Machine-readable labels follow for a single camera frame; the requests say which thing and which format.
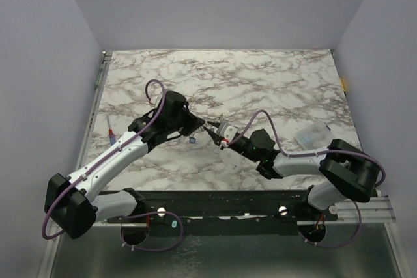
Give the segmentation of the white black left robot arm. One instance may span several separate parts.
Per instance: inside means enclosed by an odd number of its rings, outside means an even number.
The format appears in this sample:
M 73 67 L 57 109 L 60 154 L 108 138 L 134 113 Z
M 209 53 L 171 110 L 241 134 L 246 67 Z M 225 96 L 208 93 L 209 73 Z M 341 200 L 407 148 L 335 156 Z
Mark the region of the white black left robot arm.
M 186 98 L 167 91 L 155 109 L 136 118 L 116 143 L 67 177 L 57 173 L 48 181 L 44 211 L 72 239 L 83 236 L 100 220 L 120 215 L 129 222 L 143 217 L 138 195 L 129 189 L 112 195 L 100 192 L 127 166 L 166 142 L 169 135 L 189 136 L 204 125 L 189 110 Z

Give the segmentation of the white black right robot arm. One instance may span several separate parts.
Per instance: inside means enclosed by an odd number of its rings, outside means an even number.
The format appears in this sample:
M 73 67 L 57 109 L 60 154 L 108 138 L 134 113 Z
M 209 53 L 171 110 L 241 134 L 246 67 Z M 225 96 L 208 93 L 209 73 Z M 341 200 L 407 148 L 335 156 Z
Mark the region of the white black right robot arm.
M 266 179 L 284 179 L 296 175 L 323 176 L 326 180 L 308 188 L 306 199 L 299 204 L 300 215 L 314 220 L 324 210 L 345 199 L 369 202 L 381 172 L 380 166 L 341 139 L 334 139 L 323 148 L 285 156 L 276 149 L 276 142 L 265 129 L 255 130 L 249 137 L 228 122 L 209 122 L 215 127 L 203 129 L 215 145 L 257 164 L 256 171 Z

